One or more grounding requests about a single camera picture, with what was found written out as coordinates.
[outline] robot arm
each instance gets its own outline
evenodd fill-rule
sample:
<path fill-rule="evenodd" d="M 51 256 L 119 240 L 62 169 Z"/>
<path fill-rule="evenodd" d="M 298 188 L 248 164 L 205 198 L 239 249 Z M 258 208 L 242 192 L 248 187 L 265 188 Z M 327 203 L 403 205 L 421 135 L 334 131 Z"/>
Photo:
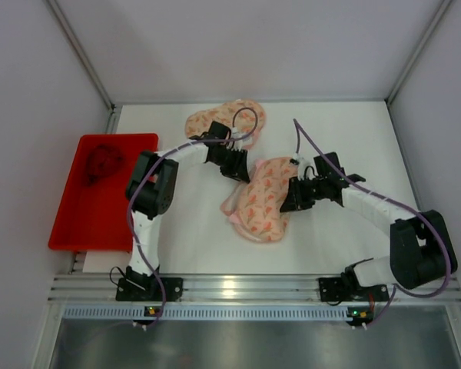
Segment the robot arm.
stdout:
<path fill-rule="evenodd" d="M 344 173 L 336 153 L 329 153 L 327 157 Z M 314 158 L 314 163 L 318 176 L 310 178 L 304 173 L 302 178 L 291 178 L 280 211 L 308 209 L 315 201 L 329 199 L 362 215 L 390 239 L 388 256 L 360 261 L 346 268 L 343 276 L 348 279 L 348 285 L 360 290 L 378 284 L 397 283 L 413 289 L 445 274 L 445 261 L 439 245 L 419 218 L 386 199 L 350 186 L 320 156 Z M 353 182 L 365 181 L 359 175 L 347 177 Z M 442 215 L 436 211 L 422 214 L 443 239 L 453 273 L 457 269 L 457 260 Z"/>
<path fill-rule="evenodd" d="M 247 151 L 240 149 L 240 145 L 228 148 L 218 142 L 205 142 L 204 145 L 197 143 L 203 138 L 205 140 L 222 140 L 229 137 L 240 137 L 240 134 L 231 131 L 221 123 L 212 122 L 208 132 L 202 136 L 192 137 L 185 149 L 173 152 L 170 158 L 162 160 L 160 165 L 155 168 L 153 178 L 144 184 L 131 209 L 134 233 L 137 235 L 138 241 L 133 239 L 131 260 L 126 268 L 126 273 L 119 281 L 118 286 L 121 288 L 118 287 L 117 300 L 143 301 L 153 298 L 154 294 L 157 293 L 158 284 L 153 279 L 153 273 L 144 258 L 150 262 L 154 270 L 158 269 L 158 240 L 161 220 L 173 200 L 177 172 L 180 169 L 186 170 L 193 165 L 211 161 L 220 167 L 223 176 L 238 181 L 250 181 L 247 172 Z M 165 157 L 167 153 L 168 151 L 157 153 L 144 151 L 141 153 L 125 192 L 128 199 L 131 199 L 155 162 L 161 157 Z"/>

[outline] white table surface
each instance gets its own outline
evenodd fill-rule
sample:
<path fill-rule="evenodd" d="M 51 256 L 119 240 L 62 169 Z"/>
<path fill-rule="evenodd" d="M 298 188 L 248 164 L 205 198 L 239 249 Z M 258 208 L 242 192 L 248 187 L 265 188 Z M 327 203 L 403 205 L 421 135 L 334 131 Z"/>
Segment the white table surface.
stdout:
<path fill-rule="evenodd" d="M 160 149 L 185 140 L 184 123 L 209 104 L 126 105 L 117 133 L 155 132 Z M 267 123 L 249 160 L 290 156 L 296 118 L 324 152 L 336 151 L 347 174 L 357 173 L 376 190 L 415 205 L 386 105 L 380 101 L 265 103 Z M 316 152 L 302 139 L 301 154 Z M 163 273 L 327 274 L 364 258 L 388 254 L 389 240 L 358 214 L 330 201 L 293 213 L 284 239 L 256 244 L 243 239 L 220 212 L 236 182 L 211 163 L 178 173 L 170 210 L 161 226 Z M 90 251 L 85 272 L 124 267 L 126 253 Z"/>

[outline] white enclosure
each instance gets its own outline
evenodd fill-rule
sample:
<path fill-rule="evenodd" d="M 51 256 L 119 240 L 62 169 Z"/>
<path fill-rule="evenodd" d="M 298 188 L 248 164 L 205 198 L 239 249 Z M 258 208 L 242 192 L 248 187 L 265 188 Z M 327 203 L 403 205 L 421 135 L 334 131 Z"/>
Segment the white enclosure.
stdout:
<path fill-rule="evenodd" d="M 58 1 L 118 104 L 382 100 L 438 2 Z"/>
<path fill-rule="evenodd" d="M 29 367 L 41 332 L 35 367 L 51 358 L 55 338 L 48 334 L 58 333 L 59 323 L 56 331 L 48 327 L 61 311 L 46 308 L 47 299 L 66 298 L 69 283 L 89 281 L 72 269 L 71 254 L 47 246 L 78 139 L 155 131 L 168 148 L 184 139 L 189 114 L 235 98 L 256 99 L 270 115 L 254 157 L 289 155 L 290 119 L 300 118 L 321 147 L 340 154 L 348 172 L 422 210 L 440 211 L 459 261 L 449 299 L 461 305 L 461 0 L 0 2 L 0 367 Z M 201 168 L 185 178 L 196 185 L 214 174 Z M 239 238 L 220 222 L 216 204 L 232 186 L 220 184 L 201 199 L 210 228 L 171 233 L 163 226 L 171 246 L 162 251 L 161 268 L 307 279 L 385 251 L 370 224 L 324 204 L 316 228 L 307 224 L 317 214 L 296 218 L 295 238 L 284 244 L 299 244 L 300 253 L 282 248 L 260 261 L 256 249 L 234 268 L 236 253 L 226 252 Z M 181 212 L 194 206 L 178 200 Z M 327 227 L 333 233 L 342 224 L 343 233 L 327 235 Z M 346 231 L 354 238 L 350 249 L 341 244 L 350 241 Z M 228 233 L 211 248 L 205 232 Z M 175 258 L 186 234 L 189 247 Z M 331 254 L 323 253 L 325 243 L 333 244 Z M 248 246 L 238 245 L 240 257 Z M 227 263 L 218 264 L 223 255 Z M 126 263 L 126 255 L 87 257 L 85 267 L 90 258 L 94 269 Z M 270 269 L 274 258 L 285 262 Z M 72 279 L 63 275 L 69 271 Z M 54 282 L 56 274 L 62 277 Z M 95 283 L 109 283 L 102 277 Z M 461 352 L 461 336 L 454 335 Z"/>

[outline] pink cloth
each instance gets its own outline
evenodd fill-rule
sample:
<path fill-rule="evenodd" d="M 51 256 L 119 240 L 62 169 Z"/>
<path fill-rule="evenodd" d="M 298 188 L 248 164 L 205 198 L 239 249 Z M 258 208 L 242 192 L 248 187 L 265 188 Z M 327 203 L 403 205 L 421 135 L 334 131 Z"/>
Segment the pink cloth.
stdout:
<path fill-rule="evenodd" d="M 287 196 L 289 178 L 297 175 L 291 158 L 274 158 L 256 162 L 249 184 L 239 184 L 221 210 L 236 231 L 256 242 L 279 241 L 285 235 L 289 214 L 280 206 Z"/>

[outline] cloth with orange print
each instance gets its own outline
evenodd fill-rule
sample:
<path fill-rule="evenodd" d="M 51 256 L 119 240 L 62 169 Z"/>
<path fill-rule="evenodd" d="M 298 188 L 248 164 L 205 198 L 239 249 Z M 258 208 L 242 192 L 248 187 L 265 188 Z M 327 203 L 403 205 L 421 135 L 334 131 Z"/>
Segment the cloth with orange print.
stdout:
<path fill-rule="evenodd" d="M 297 176 L 292 158 L 257 160 L 249 184 L 239 184 L 221 205 L 228 221 L 248 240 L 274 242 L 281 240 L 289 221 L 280 213 L 287 196 L 289 178 Z"/>
<path fill-rule="evenodd" d="M 254 126 L 255 117 L 254 114 L 249 111 L 242 111 L 237 115 L 234 121 L 233 118 L 236 111 L 241 108 L 252 108 L 258 116 L 256 129 L 243 143 L 242 148 L 244 150 L 249 150 L 254 146 L 254 144 L 256 144 L 257 139 L 260 137 L 261 129 L 263 129 L 267 119 L 263 107 L 250 99 L 229 101 L 217 106 L 216 108 L 197 111 L 196 113 L 190 115 L 190 117 L 186 120 L 186 126 L 184 127 L 186 137 L 190 138 L 195 135 L 202 135 L 204 132 L 208 131 L 212 121 L 218 121 L 230 129 L 236 129 L 242 134 L 248 133 Z"/>

